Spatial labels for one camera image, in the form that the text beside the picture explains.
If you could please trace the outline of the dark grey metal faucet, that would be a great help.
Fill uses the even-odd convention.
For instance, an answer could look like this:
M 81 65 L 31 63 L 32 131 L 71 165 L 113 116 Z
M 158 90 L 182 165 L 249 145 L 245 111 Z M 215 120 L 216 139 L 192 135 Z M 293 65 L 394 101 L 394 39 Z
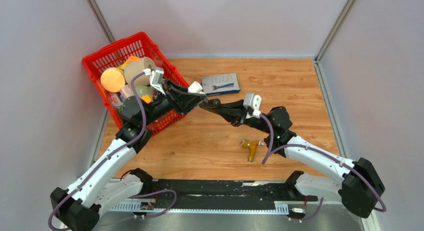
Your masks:
M 218 98 L 213 98 L 213 99 L 205 98 L 201 103 L 199 103 L 198 106 L 204 110 L 210 110 L 210 109 L 218 109 L 222 105 L 221 105 L 221 100 Z

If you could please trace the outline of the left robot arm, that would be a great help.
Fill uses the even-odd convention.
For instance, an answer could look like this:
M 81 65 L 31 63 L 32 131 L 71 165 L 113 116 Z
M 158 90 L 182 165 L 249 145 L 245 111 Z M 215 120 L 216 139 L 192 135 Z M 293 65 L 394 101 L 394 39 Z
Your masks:
M 144 199 L 159 194 L 158 191 L 153 192 L 151 176 L 139 168 L 130 171 L 123 180 L 106 185 L 149 142 L 153 130 L 148 125 L 172 110 L 178 114 L 188 114 L 205 101 L 207 95 L 197 81 L 184 87 L 165 79 L 155 84 L 154 88 L 158 94 L 148 103 L 137 94 L 124 101 L 121 114 L 129 116 L 108 149 L 67 188 L 57 187 L 52 191 L 52 212 L 47 220 L 52 231 L 57 230 L 53 218 L 62 222 L 67 231 L 91 231 L 106 212 L 125 199 Z

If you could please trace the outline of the white pvc elbow fitting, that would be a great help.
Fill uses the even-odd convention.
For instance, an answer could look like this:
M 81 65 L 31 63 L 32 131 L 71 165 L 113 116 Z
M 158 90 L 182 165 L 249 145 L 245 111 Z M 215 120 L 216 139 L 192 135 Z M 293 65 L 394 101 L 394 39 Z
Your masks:
M 188 91 L 188 93 L 191 93 L 191 94 L 205 94 L 204 92 L 203 92 L 203 86 L 199 83 L 199 82 L 197 82 L 197 81 L 194 81 L 188 88 L 187 88 L 187 91 Z

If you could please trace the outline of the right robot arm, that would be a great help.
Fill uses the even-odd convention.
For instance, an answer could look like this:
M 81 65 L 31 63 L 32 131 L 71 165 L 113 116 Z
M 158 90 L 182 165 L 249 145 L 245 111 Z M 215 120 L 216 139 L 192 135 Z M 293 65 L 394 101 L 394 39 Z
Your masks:
M 259 110 L 260 101 L 258 95 L 252 102 L 242 99 L 221 103 L 219 99 L 211 99 L 200 107 L 221 116 L 234 127 L 246 125 L 267 133 L 264 142 L 268 151 L 262 160 L 263 164 L 272 155 L 278 154 L 324 175 L 314 176 L 304 171 L 294 171 L 285 186 L 289 199 L 296 201 L 302 196 L 315 196 L 340 202 L 352 214 L 364 219 L 372 211 L 387 211 L 382 200 L 385 186 L 369 160 L 363 157 L 352 160 L 313 145 L 290 130 L 293 123 L 285 107 L 277 106 L 264 114 Z

